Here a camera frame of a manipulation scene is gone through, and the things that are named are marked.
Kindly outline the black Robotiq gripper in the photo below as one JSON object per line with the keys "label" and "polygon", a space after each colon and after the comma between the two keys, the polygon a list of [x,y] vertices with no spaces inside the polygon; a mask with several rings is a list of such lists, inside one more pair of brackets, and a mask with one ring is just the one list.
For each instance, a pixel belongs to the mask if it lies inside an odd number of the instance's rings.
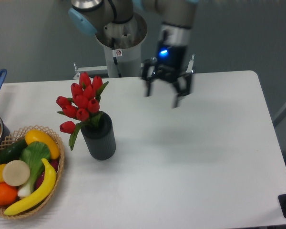
{"label": "black Robotiq gripper", "polygon": [[144,61],[141,72],[141,79],[145,81],[146,97],[151,95],[152,83],[155,79],[172,83],[176,90],[173,108],[177,108],[179,101],[191,93],[193,71],[180,75],[186,50],[186,45],[158,42],[156,56]]}

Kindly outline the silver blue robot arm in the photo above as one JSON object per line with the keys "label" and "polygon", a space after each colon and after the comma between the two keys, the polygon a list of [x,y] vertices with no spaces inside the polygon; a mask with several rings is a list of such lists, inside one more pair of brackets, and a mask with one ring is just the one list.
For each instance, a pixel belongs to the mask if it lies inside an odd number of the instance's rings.
{"label": "silver blue robot arm", "polygon": [[[73,0],[68,15],[84,34],[94,36],[103,46],[110,78],[139,76],[145,81],[146,95],[156,79],[176,90],[174,107],[191,93],[193,62],[183,67],[198,1],[196,0]],[[141,60],[141,45],[147,24],[134,11],[162,16],[155,56]]]}

